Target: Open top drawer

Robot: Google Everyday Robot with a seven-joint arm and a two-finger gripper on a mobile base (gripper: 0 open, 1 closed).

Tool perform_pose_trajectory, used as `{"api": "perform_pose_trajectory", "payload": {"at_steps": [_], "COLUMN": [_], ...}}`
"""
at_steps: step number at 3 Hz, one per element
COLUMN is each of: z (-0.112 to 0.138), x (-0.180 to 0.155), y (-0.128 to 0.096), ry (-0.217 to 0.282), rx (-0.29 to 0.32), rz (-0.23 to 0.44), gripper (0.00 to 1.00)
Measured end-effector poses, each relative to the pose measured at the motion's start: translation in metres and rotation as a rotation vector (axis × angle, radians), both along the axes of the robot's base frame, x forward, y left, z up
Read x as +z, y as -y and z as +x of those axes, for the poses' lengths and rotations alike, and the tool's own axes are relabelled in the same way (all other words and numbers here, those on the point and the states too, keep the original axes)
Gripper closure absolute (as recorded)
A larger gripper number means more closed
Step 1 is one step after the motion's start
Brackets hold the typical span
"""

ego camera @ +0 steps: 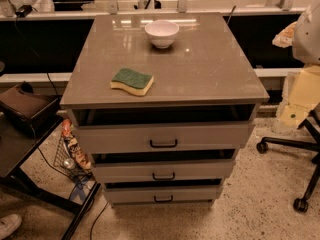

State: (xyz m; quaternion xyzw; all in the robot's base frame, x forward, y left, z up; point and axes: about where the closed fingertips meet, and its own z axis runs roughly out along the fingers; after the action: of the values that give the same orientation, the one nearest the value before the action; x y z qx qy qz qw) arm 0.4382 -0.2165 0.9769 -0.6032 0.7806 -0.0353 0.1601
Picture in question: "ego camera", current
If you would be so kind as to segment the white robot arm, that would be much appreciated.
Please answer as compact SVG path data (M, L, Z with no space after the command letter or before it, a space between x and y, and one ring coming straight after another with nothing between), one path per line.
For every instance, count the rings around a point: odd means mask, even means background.
M320 0L312 0L297 20L293 57L305 64L320 64Z

